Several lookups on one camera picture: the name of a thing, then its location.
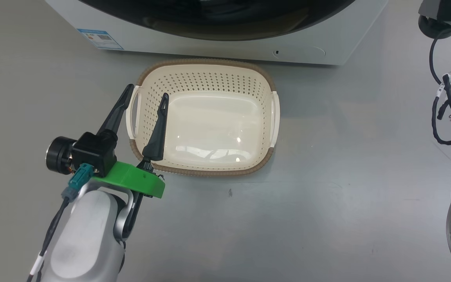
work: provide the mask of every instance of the sticker label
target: sticker label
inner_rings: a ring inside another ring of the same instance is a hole
[[[106,31],[78,29],[86,39],[101,49],[124,50]]]

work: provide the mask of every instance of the green plastic part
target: green plastic part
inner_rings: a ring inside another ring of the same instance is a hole
[[[160,199],[165,187],[165,183],[157,175],[122,162],[114,164],[106,177],[93,179]]]

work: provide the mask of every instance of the basket handle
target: basket handle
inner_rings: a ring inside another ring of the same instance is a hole
[[[130,139],[135,139],[135,137],[137,137],[138,134],[138,115],[140,113],[140,99],[138,100],[138,105],[137,105],[137,120],[135,122],[135,132],[133,132],[133,118],[132,118],[132,111],[133,111],[133,104],[135,103],[135,99],[136,97],[138,97],[138,89],[140,86],[136,85],[135,88],[133,89],[133,94],[130,100],[130,103],[128,104],[128,108],[126,109],[126,130],[128,132],[128,136],[130,137]]]
[[[271,103],[271,147],[274,147],[280,130],[280,98],[276,91],[272,92]]]

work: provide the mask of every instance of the basket rim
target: basket rim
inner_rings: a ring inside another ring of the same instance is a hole
[[[175,60],[168,60],[168,61],[162,61],[159,63],[156,63],[149,68],[147,68],[138,78],[137,86],[142,86],[144,80],[147,78],[147,76],[154,70],[166,67],[166,66],[176,66],[176,65],[188,65],[188,64],[207,64],[207,65],[221,65],[221,66],[231,66],[231,67],[239,67],[239,68],[246,68],[254,70],[260,75],[262,75],[265,80],[267,80],[269,87],[271,88],[271,91],[276,91],[276,86],[274,85],[274,81],[268,75],[268,73],[263,70],[261,67],[256,66],[251,63],[245,63],[245,62],[238,62],[238,61],[231,61],[231,60],[222,60],[222,59],[175,59]],[[137,157],[139,161],[142,161],[143,155],[141,154],[140,150],[138,150],[137,143],[135,139],[130,139],[130,147],[133,152],[133,154]],[[246,170],[227,170],[227,171],[206,171],[206,170],[188,170],[184,168],[172,168],[169,166],[162,166],[160,164],[152,163],[152,166],[158,170],[163,172],[170,172],[170,173],[176,173],[176,174],[182,174],[182,175],[195,175],[195,176],[235,176],[235,175],[247,175],[254,173],[258,171],[259,169],[263,168],[265,164],[269,161],[272,154],[274,153],[274,147],[269,147],[268,151],[266,152],[264,158],[255,166],[252,168],[248,168]]]

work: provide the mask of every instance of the laundry basket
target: laundry basket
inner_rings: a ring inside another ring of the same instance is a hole
[[[280,106],[274,83],[263,69],[217,59],[172,60],[148,68],[137,82],[126,114],[130,146],[140,161],[163,93],[170,101],[164,157],[153,162],[156,170],[246,175],[269,161],[278,136]]]

